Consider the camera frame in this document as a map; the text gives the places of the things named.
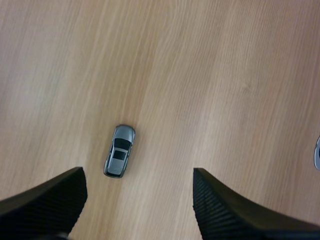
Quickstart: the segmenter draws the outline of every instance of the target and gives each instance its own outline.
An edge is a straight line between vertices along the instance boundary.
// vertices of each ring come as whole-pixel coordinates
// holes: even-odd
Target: light wood surface
[[[0,198],[84,166],[75,240],[199,240],[193,167],[320,224],[320,1],[0,0]],[[104,176],[114,128],[137,137]]]

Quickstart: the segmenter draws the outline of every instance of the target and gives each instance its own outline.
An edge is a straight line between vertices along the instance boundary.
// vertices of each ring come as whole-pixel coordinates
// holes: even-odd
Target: car hood
[[[135,130],[126,125],[117,126],[114,133],[115,139],[125,139],[132,143],[135,139],[136,133]]]

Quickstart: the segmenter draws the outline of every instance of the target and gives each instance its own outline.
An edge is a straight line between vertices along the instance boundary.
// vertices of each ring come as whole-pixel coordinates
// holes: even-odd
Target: ribbed texture
[[[2,215],[0,239],[24,240],[69,234],[86,200],[86,177],[79,168],[29,203]]]
[[[193,173],[193,209],[204,240],[261,239],[258,231],[228,210],[196,169]]]
[[[215,185],[196,168],[193,172],[193,209],[204,240],[320,240],[319,231],[251,226],[231,210],[231,206],[215,192]]]

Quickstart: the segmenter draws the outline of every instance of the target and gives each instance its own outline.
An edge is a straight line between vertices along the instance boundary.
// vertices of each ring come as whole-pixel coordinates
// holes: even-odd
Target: toy car
[[[128,125],[119,125],[115,128],[109,154],[104,164],[103,172],[106,176],[122,178],[135,137],[136,131]]]

